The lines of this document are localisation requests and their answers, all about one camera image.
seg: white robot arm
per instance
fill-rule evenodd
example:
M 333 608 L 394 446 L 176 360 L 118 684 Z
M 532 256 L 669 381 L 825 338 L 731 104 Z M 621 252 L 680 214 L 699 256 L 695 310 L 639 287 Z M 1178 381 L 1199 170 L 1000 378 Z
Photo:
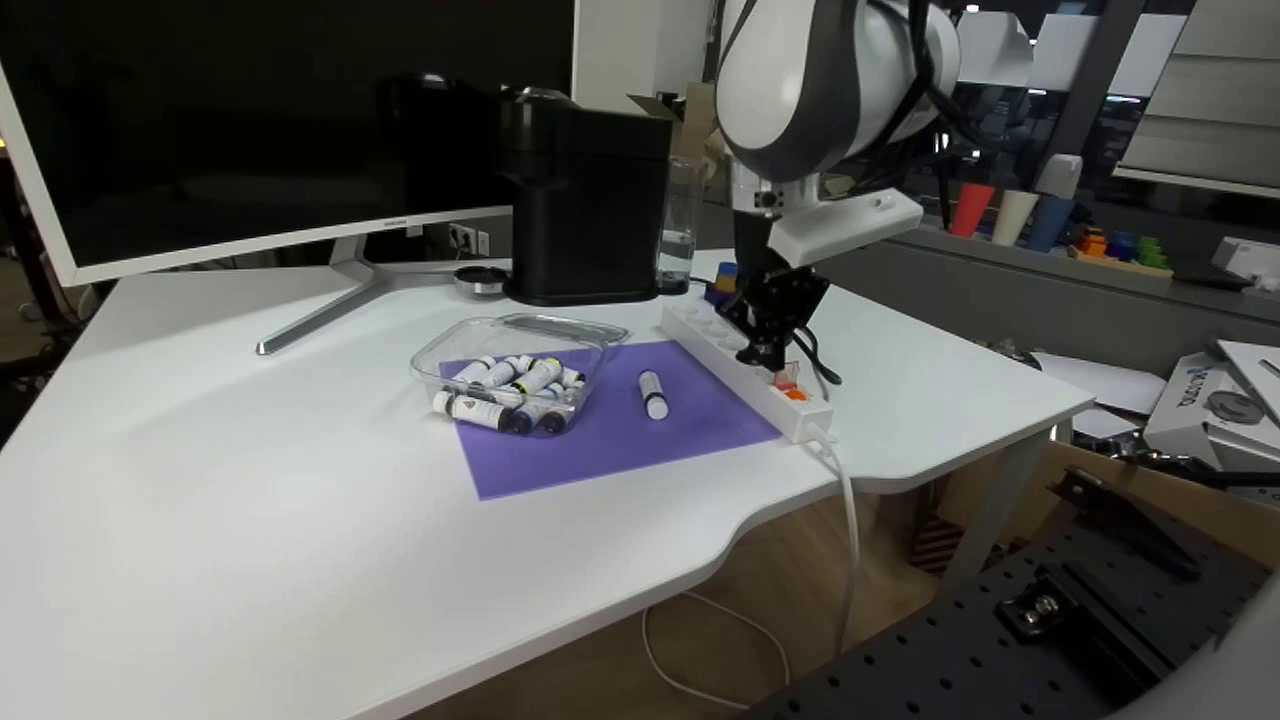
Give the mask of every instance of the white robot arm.
M 825 198 L 825 173 L 915 137 L 960 73 L 958 26 L 928 0 L 726 0 L 717 110 L 731 147 L 746 364 L 785 369 L 785 348 L 825 299 L 814 263 L 919 226 L 896 187 Z

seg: white desk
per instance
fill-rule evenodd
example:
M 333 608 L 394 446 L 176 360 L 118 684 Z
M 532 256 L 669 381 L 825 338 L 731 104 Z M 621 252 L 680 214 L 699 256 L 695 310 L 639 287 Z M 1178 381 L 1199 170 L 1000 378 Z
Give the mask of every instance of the white desk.
M 409 358 L 426 284 L 261 360 L 318 274 L 126 282 L 0 458 L 0 718 L 398 718 L 699 586 L 825 492 L 791 446 L 479 505 Z M 656 305 L 579 315 L 648 328 Z M 869 492 L 1046 431 L 1086 397 L 832 294 L 839 458 Z

